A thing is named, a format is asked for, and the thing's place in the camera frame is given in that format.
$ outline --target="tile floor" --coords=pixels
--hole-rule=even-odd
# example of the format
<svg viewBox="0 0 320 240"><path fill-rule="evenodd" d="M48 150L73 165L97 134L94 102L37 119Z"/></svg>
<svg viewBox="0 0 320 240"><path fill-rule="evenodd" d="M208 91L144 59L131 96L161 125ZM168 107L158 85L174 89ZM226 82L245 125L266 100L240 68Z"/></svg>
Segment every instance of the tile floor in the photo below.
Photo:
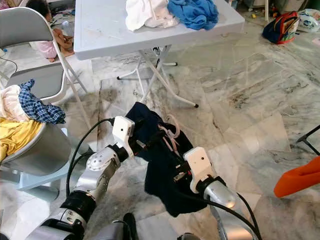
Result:
<svg viewBox="0 0 320 240"><path fill-rule="evenodd" d="M174 100L158 82L146 104L163 118L175 115L193 145L206 148L215 171L254 209L264 240L318 240L320 186L285 198L276 198L273 188L283 172L315 157L296 140L320 120L320 46L312 43L320 33L301 33L294 42L279 46L261 37L261 25L258 18L248 18L244 34L172 47L168 59L179 65L166 70L174 91L199 108ZM48 63L26 44L9 48L6 57L17 62L19 70ZM92 124L125 115L142 97L135 76L116 79L136 66L136 53L68 60L90 91L85 94L78 86ZM151 72L142 66L147 85ZM0 68L8 75L14 70L3 61ZM82 136L86 127L70 89L57 104L66 111L68 131ZM310 138L318 148L319 137L320 132ZM99 150L111 140L111 129L105 124L88 142ZM209 208L173 218L157 197L145 193L146 167L140 158L124 162L88 223L86 240L126 212L135 214L141 240L174 240L185 232L202 240L219 239ZM17 192L9 183L0 186L1 232L11 240L25 239L65 197L63 180L61 194L52 203Z"/></svg>

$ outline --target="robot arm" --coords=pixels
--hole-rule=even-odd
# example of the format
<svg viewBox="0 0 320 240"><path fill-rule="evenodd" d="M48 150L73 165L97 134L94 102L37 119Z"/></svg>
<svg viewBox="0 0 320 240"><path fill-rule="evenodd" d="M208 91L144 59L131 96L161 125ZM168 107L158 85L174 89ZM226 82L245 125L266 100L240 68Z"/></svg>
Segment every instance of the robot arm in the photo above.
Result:
<svg viewBox="0 0 320 240"><path fill-rule="evenodd" d="M138 140L130 142L134 128L135 123L130 119L122 116L115 117L112 134L116 144L107 146L88 159L85 171L65 202L38 226L26 240L83 239L87 222L105 195L109 180L120 167L121 162L134 156L132 149L136 147L135 145L139 145L140 148L145 150L150 146ZM163 134L160 132L156 139L162 137ZM176 181L179 180L179 176L185 174L186 171L190 171L192 175L190 189L194 193L201 193L204 200L221 204L245 217L241 199L237 193L228 189L218 177L215 178L204 148L195 147L186 152L183 158L185 165L180 168L182 171L174 178ZM252 229L236 216L215 206L210 206L210 208L213 216L217 219L221 240L258 239Z"/></svg>
<svg viewBox="0 0 320 240"><path fill-rule="evenodd" d="M112 134L116 141L88 159L86 169L61 207L38 226L26 240L81 240L96 206L121 162L133 157L129 138L135 123L117 116Z"/></svg>
<svg viewBox="0 0 320 240"><path fill-rule="evenodd" d="M183 158L190 167L192 174L190 189L194 193L201 193L205 200L221 204L245 218L242 200L236 192L227 188L220 177L214 175L203 147L191 149L183 155ZM221 240L258 240L252 229L236 216L212 205L210 209L217 220Z"/></svg>

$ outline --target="backpack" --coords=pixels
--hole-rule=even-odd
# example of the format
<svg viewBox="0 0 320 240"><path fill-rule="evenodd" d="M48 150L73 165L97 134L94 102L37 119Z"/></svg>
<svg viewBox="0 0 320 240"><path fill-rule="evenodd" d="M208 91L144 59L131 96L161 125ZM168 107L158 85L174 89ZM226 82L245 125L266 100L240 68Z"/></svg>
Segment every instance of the backpack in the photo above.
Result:
<svg viewBox="0 0 320 240"><path fill-rule="evenodd" d="M263 29L262 36L274 44L285 44L295 39L299 25L296 11L278 16Z"/></svg>

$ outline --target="white cloth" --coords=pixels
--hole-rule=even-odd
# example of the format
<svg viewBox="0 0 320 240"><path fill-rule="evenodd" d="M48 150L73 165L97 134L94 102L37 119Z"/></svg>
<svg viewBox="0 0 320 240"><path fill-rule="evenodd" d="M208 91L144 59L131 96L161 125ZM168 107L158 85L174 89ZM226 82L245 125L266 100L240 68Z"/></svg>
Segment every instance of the white cloth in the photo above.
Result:
<svg viewBox="0 0 320 240"><path fill-rule="evenodd" d="M20 87L12 85L0 91L0 118L28 122L29 117L19 102Z"/></svg>
<svg viewBox="0 0 320 240"><path fill-rule="evenodd" d="M127 0L126 27L134 31L143 25L151 28L168 28L177 25L179 21L169 13L167 5L168 0Z"/></svg>

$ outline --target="pink shirt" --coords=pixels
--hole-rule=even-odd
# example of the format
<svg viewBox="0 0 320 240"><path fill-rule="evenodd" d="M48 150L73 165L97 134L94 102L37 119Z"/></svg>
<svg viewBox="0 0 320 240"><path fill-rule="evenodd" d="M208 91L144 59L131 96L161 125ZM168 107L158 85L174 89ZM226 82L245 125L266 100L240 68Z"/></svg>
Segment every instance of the pink shirt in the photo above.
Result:
<svg viewBox="0 0 320 240"><path fill-rule="evenodd" d="M35 44L45 58L54 59L57 56L57 51L52 41L37 41Z"/></svg>

